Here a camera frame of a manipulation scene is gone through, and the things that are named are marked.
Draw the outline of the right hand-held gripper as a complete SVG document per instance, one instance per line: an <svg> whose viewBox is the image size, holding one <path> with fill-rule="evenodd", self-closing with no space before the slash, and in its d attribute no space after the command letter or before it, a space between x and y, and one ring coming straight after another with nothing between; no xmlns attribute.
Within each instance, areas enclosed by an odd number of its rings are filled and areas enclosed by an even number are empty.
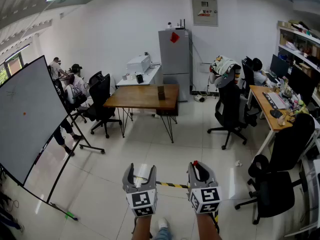
<svg viewBox="0 0 320 240"><path fill-rule="evenodd" d="M214 171L204 163L188 164L187 198L196 214L215 213L222 202L222 189Z"/></svg>

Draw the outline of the wooden table with black legs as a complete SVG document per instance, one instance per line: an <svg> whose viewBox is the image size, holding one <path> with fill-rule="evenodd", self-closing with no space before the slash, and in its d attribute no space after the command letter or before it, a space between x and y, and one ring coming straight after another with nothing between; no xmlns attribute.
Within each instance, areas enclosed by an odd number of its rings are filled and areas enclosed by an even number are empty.
<svg viewBox="0 0 320 240"><path fill-rule="evenodd" d="M165 100L158 99L158 86L164 86ZM174 143L172 123L177 124L179 85L128 85L120 86L104 103L104 107L122 109L131 114L130 109L155 110L160 116L171 143Z"/></svg>

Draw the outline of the black whiteboard stand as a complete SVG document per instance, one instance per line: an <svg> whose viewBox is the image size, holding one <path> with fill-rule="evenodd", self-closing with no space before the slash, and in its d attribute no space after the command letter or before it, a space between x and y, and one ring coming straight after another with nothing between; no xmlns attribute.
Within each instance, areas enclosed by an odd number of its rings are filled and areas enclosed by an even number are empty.
<svg viewBox="0 0 320 240"><path fill-rule="evenodd" d="M76 127L76 129L79 131L79 133L81 134L81 136L83 137L83 139L84 139L84 141L85 141L85 143L86 143L86 144L80 144L80 140L77 140L71 151L73 152L77 147L79 147L80 149L90 149L90 150L94 150L94 151L99 151L101 154L105 154L105 150L104 150L103 148L94 147L94 146L92 146L92 145L88 142L88 140L87 140L86 137L83 135L83 133L82 133L82 131L80 130L80 128L78 127L77 123L75 122L74 117L73 117L71 114L69 114L68 117L70 117L73 125L74 125L74 126ZM47 200L46 200L46 202L45 202L47 205L49 205L49 206L51 206L52 208L54 208L54 209L62 212L62 213L65 214L65 215L66 215L66 212L67 212L67 211L64 211L63 209L59 208L55 203L51 202L51 197L52 197L52 195L53 195L53 193L54 193L54 190L55 190L55 188L56 188L56 186L57 186L57 184L58 184L58 182L59 182L59 180L60 180L60 178L61 178L61 175L62 175L62 173L64 172L64 169L65 169L68 161L70 160L70 158L71 158L71 156L68 155L68 157L67 157L67 159L65 160L65 162L64 162L61 170L59 171L59 174L57 175L57 177L56 177L56 179L55 179L55 181L54 181L54 184L53 184L53 186L52 186L52 188L51 188L51 190L50 190L50 193L49 193L49 195L48 195L48 198L47 198Z"/></svg>

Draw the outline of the yellow-black striped floor tape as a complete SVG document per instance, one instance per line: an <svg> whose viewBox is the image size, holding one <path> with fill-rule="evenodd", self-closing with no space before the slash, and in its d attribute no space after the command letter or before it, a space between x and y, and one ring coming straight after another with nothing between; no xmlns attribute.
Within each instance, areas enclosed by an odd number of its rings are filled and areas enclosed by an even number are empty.
<svg viewBox="0 0 320 240"><path fill-rule="evenodd" d="M133 176L134 178L137 178L137 179L141 179L141 180L144 180L145 182L148 180L147 178L145 177L140 177L140 176L136 176L134 175ZM175 183L169 183L169 182L161 182L161 181L155 181L155 183L157 185L161 185L161 186L167 186L167 187L173 187L173 188L179 188L179 189L188 189L189 186L188 185L184 185L184 184L175 184Z"/></svg>

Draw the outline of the patterned blanket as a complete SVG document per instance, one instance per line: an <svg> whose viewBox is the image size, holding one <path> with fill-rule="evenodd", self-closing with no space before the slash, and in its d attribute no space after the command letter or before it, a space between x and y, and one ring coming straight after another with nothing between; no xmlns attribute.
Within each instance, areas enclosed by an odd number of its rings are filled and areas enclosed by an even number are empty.
<svg viewBox="0 0 320 240"><path fill-rule="evenodd" d="M211 73L224 78L228 77L229 74L233 72L234 76L231 79L235 84L239 81L241 69L242 67L240 64L224 55L219 55L209 67Z"/></svg>

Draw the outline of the large whiteboard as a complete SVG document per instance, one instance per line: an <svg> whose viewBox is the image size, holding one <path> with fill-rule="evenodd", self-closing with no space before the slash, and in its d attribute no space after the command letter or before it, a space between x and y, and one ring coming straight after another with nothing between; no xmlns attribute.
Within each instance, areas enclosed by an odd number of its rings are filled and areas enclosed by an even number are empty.
<svg viewBox="0 0 320 240"><path fill-rule="evenodd" d="M44 56L0 86L0 165L18 184L67 115Z"/></svg>

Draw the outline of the person's right forearm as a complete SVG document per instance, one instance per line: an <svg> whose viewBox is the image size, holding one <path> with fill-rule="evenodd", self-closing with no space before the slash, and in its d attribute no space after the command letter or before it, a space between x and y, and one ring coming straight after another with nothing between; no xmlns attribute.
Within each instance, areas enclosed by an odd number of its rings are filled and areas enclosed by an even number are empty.
<svg viewBox="0 0 320 240"><path fill-rule="evenodd" d="M199 240L222 240L208 213L196 214Z"/></svg>

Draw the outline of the white shelf unit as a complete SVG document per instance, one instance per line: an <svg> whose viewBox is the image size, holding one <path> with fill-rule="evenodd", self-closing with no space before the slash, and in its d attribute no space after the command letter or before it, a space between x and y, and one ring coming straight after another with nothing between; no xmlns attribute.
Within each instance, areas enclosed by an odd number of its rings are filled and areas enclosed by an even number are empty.
<svg viewBox="0 0 320 240"><path fill-rule="evenodd" d="M278 21L275 54L308 75L315 87L311 100L320 107L320 37L300 24Z"/></svg>

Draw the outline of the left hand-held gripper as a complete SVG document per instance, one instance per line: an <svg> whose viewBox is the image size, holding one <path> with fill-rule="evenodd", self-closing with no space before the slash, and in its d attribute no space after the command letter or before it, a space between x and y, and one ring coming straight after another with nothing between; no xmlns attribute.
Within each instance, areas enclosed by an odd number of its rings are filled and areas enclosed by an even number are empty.
<svg viewBox="0 0 320 240"><path fill-rule="evenodd" d="M136 218L152 216L156 213L157 207L157 168L153 165L149 176L139 187L134 181L134 164L131 163L124 171L122 177L123 190L126 193L126 200Z"/></svg>

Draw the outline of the grey electrical panel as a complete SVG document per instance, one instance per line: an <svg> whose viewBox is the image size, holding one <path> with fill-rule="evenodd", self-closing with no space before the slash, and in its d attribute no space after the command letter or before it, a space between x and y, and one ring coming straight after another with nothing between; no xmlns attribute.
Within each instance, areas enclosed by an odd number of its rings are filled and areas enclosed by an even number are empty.
<svg viewBox="0 0 320 240"><path fill-rule="evenodd" d="M191 0L194 26L218 26L217 0Z"/></svg>

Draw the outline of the person's jeans leg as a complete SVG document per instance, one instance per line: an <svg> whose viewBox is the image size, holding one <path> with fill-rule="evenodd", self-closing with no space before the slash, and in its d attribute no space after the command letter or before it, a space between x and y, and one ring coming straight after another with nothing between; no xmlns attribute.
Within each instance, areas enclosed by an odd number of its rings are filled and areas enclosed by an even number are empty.
<svg viewBox="0 0 320 240"><path fill-rule="evenodd" d="M158 232L152 240L172 240L172 234L169 228L162 227L158 230Z"/></svg>

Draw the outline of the grey refrigerator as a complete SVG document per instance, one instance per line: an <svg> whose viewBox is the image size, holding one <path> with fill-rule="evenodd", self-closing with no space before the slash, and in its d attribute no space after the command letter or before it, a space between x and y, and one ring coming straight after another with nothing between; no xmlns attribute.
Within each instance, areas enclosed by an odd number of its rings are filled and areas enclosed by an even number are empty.
<svg viewBox="0 0 320 240"><path fill-rule="evenodd" d="M176 43L170 41L172 32L180 36ZM161 30L158 32L160 61L164 84L179 85L179 102L187 102L191 86L191 42L187 29Z"/></svg>

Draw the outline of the white side desk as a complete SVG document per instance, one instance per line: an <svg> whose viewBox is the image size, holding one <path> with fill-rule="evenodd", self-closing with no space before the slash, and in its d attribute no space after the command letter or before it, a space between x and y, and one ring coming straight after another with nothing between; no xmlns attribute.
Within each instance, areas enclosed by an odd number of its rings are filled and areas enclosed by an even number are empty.
<svg viewBox="0 0 320 240"><path fill-rule="evenodd" d="M131 78L131 76L127 76L126 80L120 80L115 86L142 86L142 85L160 85L163 83L163 72L161 65L155 65L149 68L142 75L143 82L138 83L138 80L135 78Z"/></svg>

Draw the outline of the black mesh office chair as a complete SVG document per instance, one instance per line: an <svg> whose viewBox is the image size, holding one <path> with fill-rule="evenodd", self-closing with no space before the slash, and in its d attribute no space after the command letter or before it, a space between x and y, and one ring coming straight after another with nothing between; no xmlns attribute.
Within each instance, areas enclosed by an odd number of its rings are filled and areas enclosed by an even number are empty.
<svg viewBox="0 0 320 240"><path fill-rule="evenodd" d="M107 130L107 123L116 123L122 125L120 119L114 119L115 108L105 107L105 102L110 98L110 82L111 77L109 74L103 76L101 73L94 75L90 81L89 94L92 98L93 104L83 113L84 117L93 121L98 121L91 130L90 133L93 135L94 130L99 126L103 126L105 130L105 137L108 139L110 136Z"/></svg>

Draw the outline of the person's left forearm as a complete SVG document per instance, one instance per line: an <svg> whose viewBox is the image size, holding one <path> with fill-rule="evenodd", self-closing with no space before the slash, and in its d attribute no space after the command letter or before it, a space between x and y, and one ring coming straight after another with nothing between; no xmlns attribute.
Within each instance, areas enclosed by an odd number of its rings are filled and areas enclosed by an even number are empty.
<svg viewBox="0 0 320 240"><path fill-rule="evenodd" d="M131 240L150 240L151 220L151 215L138 217Z"/></svg>

